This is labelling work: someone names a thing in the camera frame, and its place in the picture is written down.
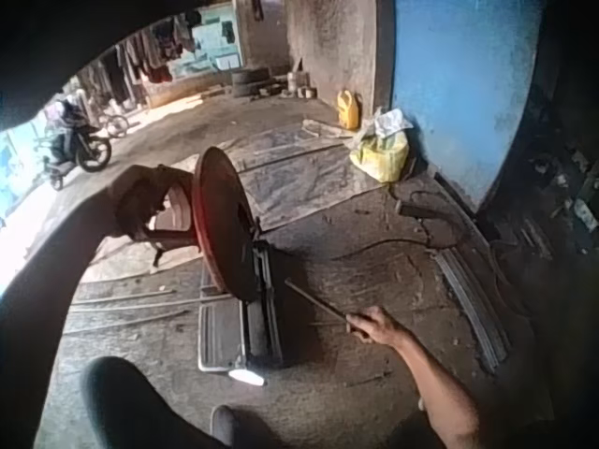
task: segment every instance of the yellow plastic bag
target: yellow plastic bag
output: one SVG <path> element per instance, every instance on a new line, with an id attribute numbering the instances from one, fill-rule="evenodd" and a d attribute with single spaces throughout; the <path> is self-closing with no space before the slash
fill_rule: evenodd
<path id="1" fill-rule="evenodd" d="M 369 136 L 349 153 L 352 163 L 380 182 L 394 182 L 402 174 L 410 151 L 403 131 L 388 138 Z"/>

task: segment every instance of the scooter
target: scooter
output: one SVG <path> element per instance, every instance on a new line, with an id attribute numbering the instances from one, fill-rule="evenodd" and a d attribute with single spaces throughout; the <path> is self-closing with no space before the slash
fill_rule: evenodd
<path id="1" fill-rule="evenodd" d="M 43 138 L 39 146 L 50 150 L 52 160 L 44 156 L 44 173 L 52 188 L 63 188 L 64 177 L 76 166 L 88 173 L 103 170 L 112 157 L 112 147 L 108 138 L 95 135 L 99 128 L 88 123 L 65 128 L 62 132 Z"/>

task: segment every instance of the blue wall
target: blue wall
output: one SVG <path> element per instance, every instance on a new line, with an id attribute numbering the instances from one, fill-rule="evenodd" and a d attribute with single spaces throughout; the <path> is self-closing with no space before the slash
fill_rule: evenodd
<path id="1" fill-rule="evenodd" d="M 395 0 L 393 107 L 473 210 L 497 178 L 524 110 L 544 2 Z"/>

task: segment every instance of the tire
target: tire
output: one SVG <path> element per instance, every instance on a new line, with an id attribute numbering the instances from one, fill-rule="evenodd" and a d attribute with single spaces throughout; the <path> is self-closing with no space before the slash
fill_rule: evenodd
<path id="1" fill-rule="evenodd" d="M 266 67 L 244 68 L 239 72 L 233 72 L 231 80 L 233 86 L 236 84 L 251 84 L 253 82 L 266 81 L 270 78 L 270 71 Z"/>
<path id="2" fill-rule="evenodd" d="M 233 84 L 233 98 L 260 95 L 260 89 L 271 84 L 271 80 L 252 82 L 250 84 Z"/>
<path id="3" fill-rule="evenodd" d="M 50 178 L 50 186 L 56 192 L 60 192 L 61 190 L 63 190 L 63 177 L 59 176 L 56 178 Z"/>
<path id="4" fill-rule="evenodd" d="M 110 141 L 107 138 L 99 138 L 97 140 L 90 141 L 90 147 L 96 154 L 96 158 L 91 158 L 89 154 L 85 152 L 83 148 L 77 151 L 77 165 L 80 166 L 84 171 L 88 173 L 96 173 L 102 171 L 110 162 L 112 157 L 112 147 Z"/>
<path id="5" fill-rule="evenodd" d="M 107 133 L 112 138 L 124 138 L 129 129 L 129 121 L 123 115 L 111 115 L 104 124 Z"/>

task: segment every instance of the leg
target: leg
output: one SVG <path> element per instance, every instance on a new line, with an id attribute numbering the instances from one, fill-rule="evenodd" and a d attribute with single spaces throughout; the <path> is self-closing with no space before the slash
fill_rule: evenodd
<path id="1" fill-rule="evenodd" d="M 98 358 L 83 377 L 83 399 L 103 447 L 222 449 L 225 446 L 170 409 L 133 364 Z"/>

